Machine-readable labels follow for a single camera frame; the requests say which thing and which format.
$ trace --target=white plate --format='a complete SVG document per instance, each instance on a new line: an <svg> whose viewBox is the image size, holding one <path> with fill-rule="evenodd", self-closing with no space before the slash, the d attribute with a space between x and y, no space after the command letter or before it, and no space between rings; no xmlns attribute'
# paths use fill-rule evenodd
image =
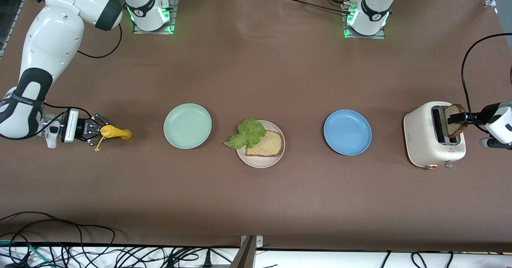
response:
<svg viewBox="0 0 512 268"><path fill-rule="evenodd" d="M279 133L281 135L281 138L283 139L283 149L281 150L281 153L278 157L259 157L259 156L247 156L245 153L247 152L247 146L243 146L240 149L237 149L236 152L238 153L238 157L242 159L242 161L254 168L267 168L274 164L276 164L279 159L283 156L283 153L285 151L285 137L282 133L282 131L277 127L274 123L268 122L265 120L258 120L261 124L263 124L263 127L265 127L266 130L274 131Z"/></svg>

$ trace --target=yellow nozzle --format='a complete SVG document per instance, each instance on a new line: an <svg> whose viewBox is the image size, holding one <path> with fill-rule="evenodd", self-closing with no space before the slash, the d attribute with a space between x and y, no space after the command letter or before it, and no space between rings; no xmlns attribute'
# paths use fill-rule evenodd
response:
<svg viewBox="0 0 512 268"><path fill-rule="evenodd" d="M121 130L112 125L103 126L100 130L101 135L105 138L121 137L123 140L129 140L132 138L132 132L128 129Z"/></svg>

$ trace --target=plate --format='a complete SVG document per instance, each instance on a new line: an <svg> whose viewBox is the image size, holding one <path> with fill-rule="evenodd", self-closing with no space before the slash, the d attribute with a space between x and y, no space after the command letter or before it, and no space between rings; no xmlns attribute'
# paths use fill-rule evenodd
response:
<svg viewBox="0 0 512 268"><path fill-rule="evenodd" d="M197 104L182 104L172 109L163 124L163 133L169 143L180 149L197 147L212 131L212 118Z"/></svg>
<svg viewBox="0 0 512 268"><path fill-rule="evenodd" d="M325 120L324 137L334 151L355 156L370 146L372 129L361 114L353 110L338 110Z"/></svg>
<svg viewBox="0 0 512 268"><path fill-rule="evenodd" d="M238 157L242 159L242 161L254 168L267 168L274 164L276 164L279 159L283 156L283 153L285 151L285 137L282 133L282 131L279 129L279 127L276 126L276 124L272 122L268 122L265 120L258 120L263 127L265 127L265 130L274 131L279 133L281 135L281 138L283 139L283 149L281 150L281 153L278 157L259 157L259 156L247 156L245 153L247 152L247 146L243 146L240 149L237 149L236 152L238 153Z"/></svg>

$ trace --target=blue plate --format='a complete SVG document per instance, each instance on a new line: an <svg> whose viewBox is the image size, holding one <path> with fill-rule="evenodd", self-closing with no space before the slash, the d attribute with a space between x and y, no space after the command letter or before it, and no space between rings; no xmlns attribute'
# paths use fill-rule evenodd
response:
<svg viewBox="0 0 512 268"><path fill-rule="evenodd" d="M372 129L361 114L352 110L338 110L325 120L324 137L334 151L354 156L370 146Z"/></svg>

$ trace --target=yellow tool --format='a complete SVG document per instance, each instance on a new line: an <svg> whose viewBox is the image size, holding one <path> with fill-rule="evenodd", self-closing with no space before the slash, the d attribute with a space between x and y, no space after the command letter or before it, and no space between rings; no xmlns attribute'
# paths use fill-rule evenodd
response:
<svg viewBox="0 0 512 268"><path fill-rule="evenodd" d="M100 133L103 137L101 137L94 151L99 151L99 145L105 138L121 137L123 140L130 140L130 138L132 138L132 132L130 130L121 130L112 125L103 126L100 130Z"/></svg>

